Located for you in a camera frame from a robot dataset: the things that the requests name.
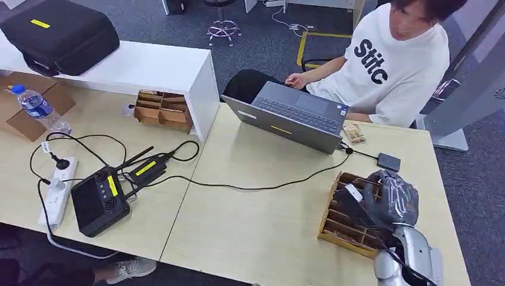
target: water bottle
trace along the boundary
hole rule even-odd
[[[17,101],[26,113],[50,132],[70,134],[72,131],[70,124],[38,92],[26,89],[23,85],[10,86],[10,92],[17,96]]]

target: yellow sticker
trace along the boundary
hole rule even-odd
[[[116,185],[114,184],[114,180],[112,179],[112,176],[107,177],[107,180],[109,181],[109,186],[112,191],[112,196],[113,197],[117,196],[117,189],[116,189]]]
[[[39,20],[35,20],[35,19],[33,19],[33,20],[32,20],[32,21],[30,21],[30,22],[31,22],[32,24],[35,24],[35,25],[39,26],[39,27],[43,27],[44,29],[47,29],[47,28],[51,27],[50,25],[48,25],[48,24],[46,24],[46,23],[44,23],[44,22],[41,22],[41,21],[39,21]]]
[[[140,176],[141,174],[143,174],[145,171],[149,170],[151,167],[153,167],[154,165],[156,165],[156,161],[152,161],[150,162],[147,166],[143,167],[142,169],[140,169],[138,172],[135,173],[136,176]]]
[[[281,128],[279,128],[279,127],[275,127],[275,126],[273,126],[273,125],[270,125],[270,127],[271,127],[271,128],[274,128],[274,129],[277,129],[277,130],[279,130],[279,131],[282,131],[282,132],[284,132],[284,133],[287,133],[287,134],[292,134],[292,133],[291,133],[291,132],[289,132],[289,131],[286,131],[286,130],[281,129]]]

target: wooden organizer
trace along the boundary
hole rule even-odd
[[[362,226],[358,226],[351,221],[343,211],[339,202],[333,200],[336,190],[343,189],[347,184],[353,184],[361,193],[368,181],[364,178],[349,174],[340,173],[330,189],[328,203],[323,214],[323,219],[319,227],[317,238],[329,241],[368,258],[375,258],[382,249],[381,243],[371,231]],[[373,183],[374,197],[381,197],[381,185]]]
[[[193,120],[184,95],[141,91],[133,115],[140,123],[166,126],[189,133]]]

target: black hair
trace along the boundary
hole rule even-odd
[[[403,9],[416,1],[424,2],[428,19],[438,21],[449,18],[467,2],[467,0],[392,0],[391,4],[396,9]]]

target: printed text on t-shirt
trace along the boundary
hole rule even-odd
[[[360,46],[354,48],[354,54],[361,59],[361,63],[364,68],[368,69],[368,74],[371,74],[372,82],[381,85],[382,80],[388,80],[388,73],[380,69],[381,65],[384,63],[381,53],[377,53],[377,49],[372,49],[372,42],[368,39],[363,39]]]

